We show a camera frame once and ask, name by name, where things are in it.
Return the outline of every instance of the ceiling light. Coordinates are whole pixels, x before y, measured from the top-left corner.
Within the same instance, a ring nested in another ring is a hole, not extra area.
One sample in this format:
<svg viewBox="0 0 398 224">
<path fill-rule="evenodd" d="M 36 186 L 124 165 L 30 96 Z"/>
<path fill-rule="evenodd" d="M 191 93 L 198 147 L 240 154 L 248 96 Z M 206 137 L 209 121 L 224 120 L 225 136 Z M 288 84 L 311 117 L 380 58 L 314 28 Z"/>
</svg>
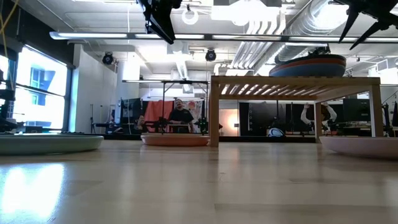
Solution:
<svg viewBox="0 0 398 224">
<path fill-rule="evenodd" d="M 281 40 L 279 36 L 271 36 L 271 35 L 213 35 L 213 39 L 215 40 L 250 40 L 250 41 L 278 41 Z"/>
<path fill-rule="evenodd" d="M 160 39 L 156 34 L 134 34 L 138 39 Z"/>
<path fill-rule="evenodd" d="M 312 37 L 312 36 L 303 36 L 303 37 L 289 37 L 289 41 L 309 41 L 309 42 L 338 42 L 339 37 Z M 354 37 L 346 37 L 343 42 L 355 42 L 357 38 Z"/>
<path fill-rule="evenodd" d="M 368 37 L 364 42 L 398 42 L 398 37 Z"/>
<path fill-rule="evenodd" d="M 127 38 L 127 34 L 117 33 L 85 33 L 85 32 L 50 32 L 50 36 L 55 40 L 65 39 L 120 39 Z"/>
<path fill-rule="evenodd" d="M 192 9 L 191 12 L 193 12 L 193 17 L 190 18 L 190 19 L 187 18 L 188 9 L 185 9 L 185 10 L 182 12 L 182 15 L 181 15 L 182 21 L 184 21 L 184 23 L 186 23 L 187 25 L 194 25 L 194 24 L 197 23 L 198 20 L 199 20 L 198 11 Z"/>
<path fill-rule="evenodd" d="M 162 80 L 123 80 L 126 83 L 162 83 Z"/>
<path fill-rule="evenodd" d="M 286 46 L 293 46 L 293 47 L 327 47 L 328 44 L 314 44 L 314 43 L 291 43 L 291 42 L 287 42 L 285 43 Z"/>
<path fill-rule="evenodd" d="M 176 39 L 204 39 L 205 36 L 201 34 L 176 34 Z"/>
<path fill-rule="evenodd" d="M 148 96 L 148 99 L 163 99 L 163 96 Z M 179 99 L 179 100 L 204 100 L 204 98 L 201 97 L 169 97 L 169 96 L 165 96 L 165 100 L 175 100 L 175 99 Z"/>
</svg>

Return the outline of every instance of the round platform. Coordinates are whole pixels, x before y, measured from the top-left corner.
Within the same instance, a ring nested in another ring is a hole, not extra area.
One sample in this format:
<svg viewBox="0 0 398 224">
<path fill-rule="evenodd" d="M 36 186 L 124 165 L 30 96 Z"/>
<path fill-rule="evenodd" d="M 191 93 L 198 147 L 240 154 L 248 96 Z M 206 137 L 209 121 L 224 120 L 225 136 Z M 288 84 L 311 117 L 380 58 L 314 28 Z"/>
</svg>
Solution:
<svg viewBox="0 0 398 224">
<path fill-rule="evenodd" d="M 345 73 L 346 59 L 340 55 L 310 55 L 276 65 L 270 77 L 342 77 Z"/>
<path fill-rule="evenodd" d="M 398 159 L 398 138 L 320 137 L 329 150 L 360 157 Z"/>
<path fill-rule="evenodd" d="M 102 136 L 62 134 L 0 135 L 0 155 L 83 152 L 99 148 Z"/>
<path fill-rule="evenodd" d="M 148 146 L 206 146 L 209 136 L 199 134 L 143 134 L 142 142 Z"/>
</svg>

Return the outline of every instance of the wooden table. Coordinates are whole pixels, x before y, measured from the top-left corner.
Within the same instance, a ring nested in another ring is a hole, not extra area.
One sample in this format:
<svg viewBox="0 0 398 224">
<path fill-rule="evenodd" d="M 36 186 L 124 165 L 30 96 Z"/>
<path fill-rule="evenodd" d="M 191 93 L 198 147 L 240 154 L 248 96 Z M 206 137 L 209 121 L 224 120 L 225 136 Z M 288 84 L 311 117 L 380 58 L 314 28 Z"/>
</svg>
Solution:
<svg viewBox="0 0 398 224">
<path fill-rule="evenodd" d="M 211 77 L 210 146 L 218 147 L 220 100 L 307 100 L 315 104 L 315 137 L 322 135 L 321 103 L 369 92 L 372 136 L 383 137 L 380 78 L 364 77 Z"/>
</svg>

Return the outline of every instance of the ceiling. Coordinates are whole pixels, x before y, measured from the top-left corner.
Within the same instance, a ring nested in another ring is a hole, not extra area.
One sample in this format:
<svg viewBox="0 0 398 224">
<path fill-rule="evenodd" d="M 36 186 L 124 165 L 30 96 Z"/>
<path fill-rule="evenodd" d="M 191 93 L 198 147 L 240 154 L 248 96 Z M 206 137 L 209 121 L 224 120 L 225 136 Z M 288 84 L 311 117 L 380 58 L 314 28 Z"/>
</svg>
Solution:
<svg viewBox="0 0 398 224">
<path fill-rule="evenodd" d="M 127 32 L 128 21 L 127 11 L 129 11 L 129 31 L 145 32 L 144 16 L 141 8 L 137 4 L 116 4 L 102 2 L 80 2 L 72 0 L 20 0 L 19 5 L 48 24 L 57 31 L 87 31 L 87 32 Z M 307 0 L 295 0 L 295 9 L 288 12 L 287 19 L 297 13 Z M 202 1 L 202 9 L 206 12 L 211 9 L 212 0 Z M 242 34 L 248 27 L 236 26 L 231 21 L 213 21 L 210 15 L 199 13 L 199 20 L 194 25 L 187 25 L 182 21 L 183 10 L 172 11 L 171 19 L 175 33 L 213 33 L 213 34 Z M 360 15 L 348 35 L 360 36 L 375 20 L 369 16 Z M 331 35 L 340 35 L 343 26 L 334 30 Z M 398 37 L 395 27 L 378 32 L 379 36 Z M 175 62 L 165 58 L 167 45 L 161 40 L 101 40 L 91 42 L 91 46 L 97 45 L 99 51 L 97 55 L 103 55 L 101 47 L 105 45 L 133 45 L 140 52 L 146 61 L 146 66 L 142 66 L 142 73 L 170 73 L 176 68 Z M 240 45 L 239 42 L 226 41 L 191 41 L 188 42 L 190 50 L 193 51 L 193 60 L 187 62 L 189 70 L 213 70 L 215 63 L 205 61 L 205 54 L 208 48 L 214 48 L 217 53 L 217 60 L 232 60 Z M 92 51 L 91 46 L 85 46 L 85 50 Z M 333 54 L 341 54 L 348 57 L 348 67 L 356 65 L 356 56 L 362 58 L 372 58 L 375 55 L 398 55 L 396 45 L 374 45 L 362 44 L 354 50 L 349 50 L 349 44 L 331 44 Z M 125 52 L 115 52 L 120 60 L 126 58 Z"/>
</svg>

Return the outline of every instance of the dark shirt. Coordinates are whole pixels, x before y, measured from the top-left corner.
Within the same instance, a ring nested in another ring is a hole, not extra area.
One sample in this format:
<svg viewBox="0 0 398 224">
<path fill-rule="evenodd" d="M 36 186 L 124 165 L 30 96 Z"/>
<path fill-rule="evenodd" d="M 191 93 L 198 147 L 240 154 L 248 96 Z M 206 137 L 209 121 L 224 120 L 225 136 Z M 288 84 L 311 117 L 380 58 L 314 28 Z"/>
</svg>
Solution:
<svg viewBox="0 0 398 224">
<path fill-rule="evenodd" d="M 187 110 L 187 109 L 182 109 L 182 110 L 174 109 L 170 113 L 169 120 L 182 121 L 182 122 L 188 124 L 189 122 L 193 121 L 193 116 L 192 116 L 191 112 L 189 112 L 189 110 Z"/>
</svg>

